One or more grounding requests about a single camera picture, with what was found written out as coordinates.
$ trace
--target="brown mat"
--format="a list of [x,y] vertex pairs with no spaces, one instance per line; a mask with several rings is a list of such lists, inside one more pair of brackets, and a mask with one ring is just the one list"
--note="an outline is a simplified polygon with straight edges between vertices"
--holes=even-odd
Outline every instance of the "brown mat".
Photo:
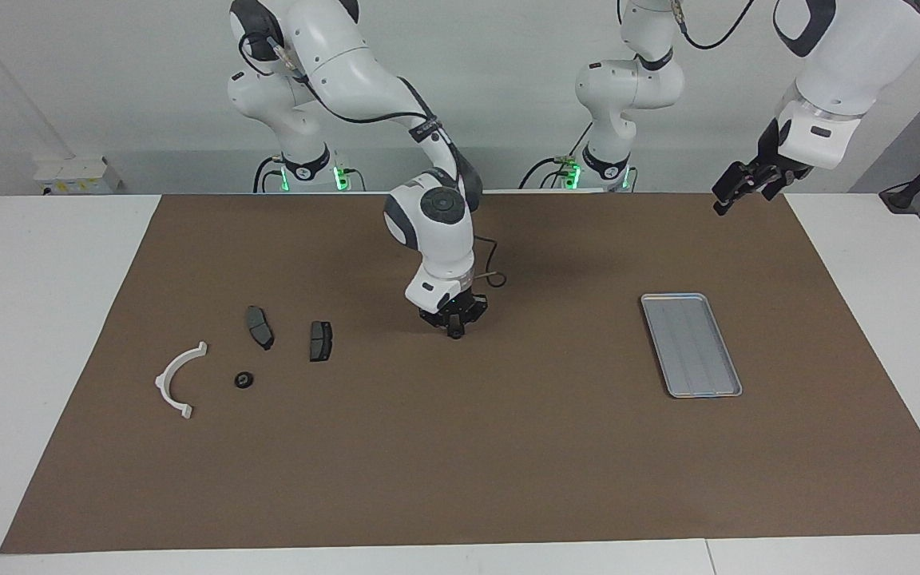
[[[920,533],[920,432],[799,222],[711,203],[489,197],[510,281],[454,342],[378,197],[165,197],[1,552]],[[744,396],[664,393],[647,291],[708,295]],[[201,339],[185,421],[153,380]]]

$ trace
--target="black brake pad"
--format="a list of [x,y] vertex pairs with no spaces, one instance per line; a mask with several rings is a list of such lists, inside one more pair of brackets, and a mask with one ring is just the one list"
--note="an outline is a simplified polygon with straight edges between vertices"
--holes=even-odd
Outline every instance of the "black brake pad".
[[332,324],[328,321],[311,323],[311,361],[328,361],[332,356]]
[[256,306],[248,307],[248,330],[251,331],[251,337],[258,342],[258,345],[265,348],[265,351],[272,349],[275,335],[272,334],[272,329],[265,318],[265,310]]

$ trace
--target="white table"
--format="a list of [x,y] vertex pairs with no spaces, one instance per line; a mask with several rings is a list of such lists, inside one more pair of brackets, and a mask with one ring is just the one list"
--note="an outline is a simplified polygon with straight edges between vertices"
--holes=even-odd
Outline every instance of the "white table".
[[[920,222],[875,196],[788,200],[920,426]],[[157,203],[0,197],[0,543]],[[906,574],[920,535],[0,557],[0,573],[230,572]]]

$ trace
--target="wall outlet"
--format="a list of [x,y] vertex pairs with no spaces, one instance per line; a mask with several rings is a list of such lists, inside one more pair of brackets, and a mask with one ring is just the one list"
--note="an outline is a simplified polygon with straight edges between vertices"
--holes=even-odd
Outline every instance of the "wall outlet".
[[65,194],[117,193],[123,180],[104,157],[75,157],[63,161],[39,161],[34,175],[38,192]]

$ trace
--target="black cable clamp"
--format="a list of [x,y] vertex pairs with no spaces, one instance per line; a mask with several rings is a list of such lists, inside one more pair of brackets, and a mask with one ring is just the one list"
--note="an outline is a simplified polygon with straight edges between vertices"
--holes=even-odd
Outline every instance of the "black cable clamp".
[[410,137],[414,138],[414,141],[417,143],[424,142],[431,134],[442,130],[442,122],[438,120],[437,116],[428,117],[423,124],[412,128],[410,131]]

